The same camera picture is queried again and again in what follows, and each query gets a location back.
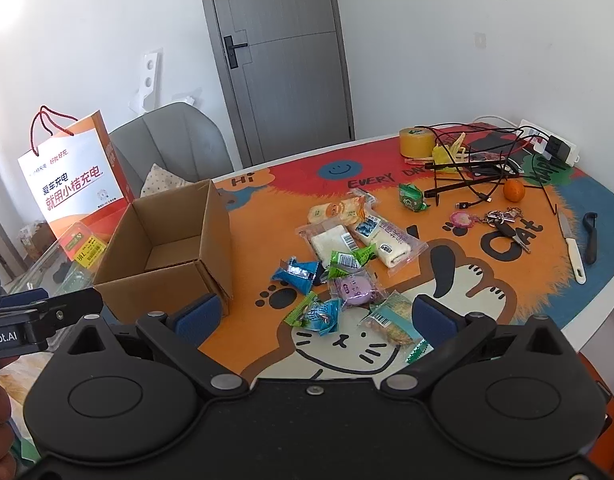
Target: yellow tape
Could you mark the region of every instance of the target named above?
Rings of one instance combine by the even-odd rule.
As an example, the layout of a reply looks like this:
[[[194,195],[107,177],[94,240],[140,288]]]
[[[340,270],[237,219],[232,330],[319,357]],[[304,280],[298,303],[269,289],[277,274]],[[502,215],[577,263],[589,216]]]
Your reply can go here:
[[[431,156],[436,136],[427,128],[405,128],[400,131],[400,153],[407,158]]]

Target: open cardboard box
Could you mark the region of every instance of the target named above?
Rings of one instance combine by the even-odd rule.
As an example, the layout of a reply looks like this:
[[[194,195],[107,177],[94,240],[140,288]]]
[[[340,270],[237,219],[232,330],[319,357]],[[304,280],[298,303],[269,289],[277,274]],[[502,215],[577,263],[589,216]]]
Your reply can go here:
[[[180,310],[215,293],[228,314],[232,298],[229,215],[205,180],[135,200],[126,210],[94,286],[123,323]]]

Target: paper bag handle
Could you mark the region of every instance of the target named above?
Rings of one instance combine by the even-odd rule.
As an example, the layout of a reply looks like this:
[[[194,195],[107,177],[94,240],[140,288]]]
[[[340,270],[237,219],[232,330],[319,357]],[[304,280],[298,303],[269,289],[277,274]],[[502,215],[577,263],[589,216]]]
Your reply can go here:
[[[36,116],[34,117],[34,120],[31,122],[31,130],[29,132],[29,141],[31,142],[31,150],[34,152],[35,156],[40,156],[40,153],[38,152],[38,150],[36,149],[36,147],[34,146],[34,126],[36,124],[36,120],[38,118],[40,118],[40,123],[42,124],[42,127],[49,132],[50,136],[53,137],[53,132],[47,127],[47,125],[44,123],[44,118],[46,117],[47,120],[55,127],[58,128],[60,131],[70,135],[73,137],[73,133],[70,132],[69,130],[63,128],[62,126],[60,126],[59,124],[56,124],[55,121],[51,118],[51,116],[49,115],[49,113],[52,113],[54,115],[57,115],[59,117],[64,117],[66,119],[71,119],[72,121],[77,121],[77,118],[75,117],[71,117],[70,115],[65,115],[65,114],[61,114],[58,113],[54,110],[51,110],[50,108],[47,108],[45,105],[42,105],[40,107],[40,111],[36,114]]]

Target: black peeler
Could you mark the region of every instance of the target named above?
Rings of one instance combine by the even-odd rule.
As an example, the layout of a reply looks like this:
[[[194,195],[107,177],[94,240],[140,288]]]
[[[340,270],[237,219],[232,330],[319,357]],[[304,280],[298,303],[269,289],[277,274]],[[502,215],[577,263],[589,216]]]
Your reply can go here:
[[[584,262],[593,265],[598,257],[598,231],[596,230],[596,218],[598,213],[587,213],[583,218],[583,226],[589,233],[587,247],[584,250]]]

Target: cushion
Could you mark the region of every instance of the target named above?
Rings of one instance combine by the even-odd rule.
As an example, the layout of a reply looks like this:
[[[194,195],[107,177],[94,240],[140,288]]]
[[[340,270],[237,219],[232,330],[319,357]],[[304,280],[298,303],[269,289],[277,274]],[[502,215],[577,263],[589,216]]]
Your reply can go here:
[[[154,164],[145,179],[145,184],[142,186],[140,196],[149,196],[161,191],[189,186],[190,184],[192,184],[192,182],[187,182],[183,178],[175,176],[173,173],[169,173],[167,170],[163,170],[159,165]]]

